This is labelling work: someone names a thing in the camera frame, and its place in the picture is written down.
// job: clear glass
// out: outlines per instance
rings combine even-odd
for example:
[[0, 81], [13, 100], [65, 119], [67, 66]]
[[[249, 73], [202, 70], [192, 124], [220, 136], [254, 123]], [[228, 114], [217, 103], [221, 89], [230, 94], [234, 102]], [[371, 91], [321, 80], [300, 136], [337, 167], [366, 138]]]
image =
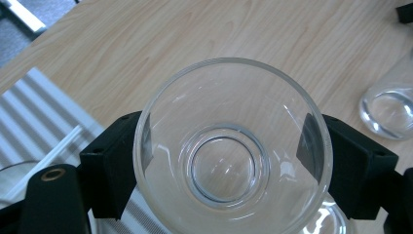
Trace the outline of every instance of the clear glass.
[[413, 50], [368, 89], [359, 113], [368, 129], [381, 137], [413, 137]]
[[172, 76], [143, 109], [133, 154], [139, 190], [173, 233], [299, 233], [332, 170], [328, 130], [309, 95], [244, 58]]

